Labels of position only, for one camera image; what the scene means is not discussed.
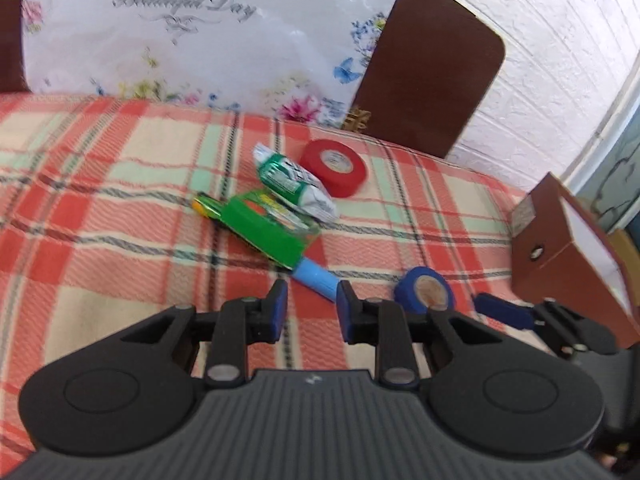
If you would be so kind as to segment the small blue tape roll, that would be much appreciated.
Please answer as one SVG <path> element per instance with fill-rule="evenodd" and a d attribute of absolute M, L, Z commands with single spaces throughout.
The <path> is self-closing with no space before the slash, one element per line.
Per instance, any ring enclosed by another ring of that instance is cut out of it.
<path fill-rule="evenodd" d="M 448 282 L 428 266 L 409 270 L 394 288 L 394 300 L 409 313 L 454 308 L 454 293 Z"/>

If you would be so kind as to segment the marker pen with blue cap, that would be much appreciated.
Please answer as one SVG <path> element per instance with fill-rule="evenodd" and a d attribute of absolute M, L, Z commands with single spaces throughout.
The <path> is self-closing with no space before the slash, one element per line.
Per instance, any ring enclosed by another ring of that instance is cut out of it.
<path fill-rule="evenodd" d="M 203 217 L 218 221 L 224 226 L 220 221 L 221 206 L 223 203 L 225 202 L 215 200 L 212 196 L 205 193 L 198 193 L 193 197 L 192 208 Z M 303 258 L 299 260 L 298 265 L 293 270 L 289 271 L 295 281 L 305 285 L 327 300 L 335 300 L 336 288 L 340 279 L 330 271 L 326 270 L 323 266 L 320 266 L 319 263 L 315 263 L 309 259 L 306 256 L 306 252 L 304 253 Z"/>

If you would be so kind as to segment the green paper box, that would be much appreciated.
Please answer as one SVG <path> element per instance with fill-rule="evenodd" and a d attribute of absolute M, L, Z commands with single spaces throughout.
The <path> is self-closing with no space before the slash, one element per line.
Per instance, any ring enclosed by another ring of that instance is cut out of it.
<path fill-rule="evenodd" d="M 220 221 L 269 259 L 293 270 L 320 235 L 311 218 L 292 211 L 264 190 L 235 195 L 221 206 Z"/>

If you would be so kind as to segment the green white toothpaste tube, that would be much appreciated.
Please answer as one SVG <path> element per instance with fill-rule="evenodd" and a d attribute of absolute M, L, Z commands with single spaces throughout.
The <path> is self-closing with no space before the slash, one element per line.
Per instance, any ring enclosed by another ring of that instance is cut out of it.
<path fill-rule="evenodd" d="M 318 178 L 285 155 L 264 144 L 253 148 L 258 179 L 285 205 L 320 222 L 340 218 L 336 203 Z"/>

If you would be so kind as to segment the red tape roll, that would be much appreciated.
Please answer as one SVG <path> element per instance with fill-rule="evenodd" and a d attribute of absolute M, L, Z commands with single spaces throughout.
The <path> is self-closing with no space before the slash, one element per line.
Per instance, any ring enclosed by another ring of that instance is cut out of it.
<path fill-rule="evenodd" d="M 354 196 L 368 176 L 363 159 L 349 146 L 333 140 L 309 142 L 299 165 L 317 177 L 334 198 Z"/>

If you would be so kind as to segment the brown cardboard shoe box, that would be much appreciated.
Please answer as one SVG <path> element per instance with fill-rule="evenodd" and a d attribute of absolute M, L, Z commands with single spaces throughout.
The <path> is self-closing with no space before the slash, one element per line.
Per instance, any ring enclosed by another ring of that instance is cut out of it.
<path fill-rule="evenodd" d="M 546 174 L 514 207 L 511 288 L 536 304 L 553 298 L 605 325 L 617 343 L 639 341 L 631 274 L 605 232 L 566 187 Z"/>

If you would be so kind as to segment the plaid bed blanket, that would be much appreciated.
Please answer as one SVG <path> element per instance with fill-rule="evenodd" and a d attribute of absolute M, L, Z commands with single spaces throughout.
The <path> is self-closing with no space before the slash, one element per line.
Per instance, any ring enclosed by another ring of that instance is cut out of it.
<path fill-rule="evenodd" d="M 173 304 L 261 295 L 279 271 L 191 198 L 258 185 L 262 143 L 297 157 L 313 140 L 354 150 L 368 176 L 309 257 L 361 296 L 392 296 L 429 266 L 460 311 L 511 298 L 510 213 L 523 192 L 431 156 L 332 130 L 105 96 L 1 99 L 1 468 L 32 444 L 17 414 L 29 376 Z"/>

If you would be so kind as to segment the floral plastic-wrapped pillow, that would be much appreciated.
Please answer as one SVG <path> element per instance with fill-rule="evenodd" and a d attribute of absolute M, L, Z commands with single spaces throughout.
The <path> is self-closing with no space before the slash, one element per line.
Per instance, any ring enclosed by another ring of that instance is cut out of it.
<path fill-rule="evenodd" d="M 28 88 L 341 125 L 396 0 L 22 0 Z"/>

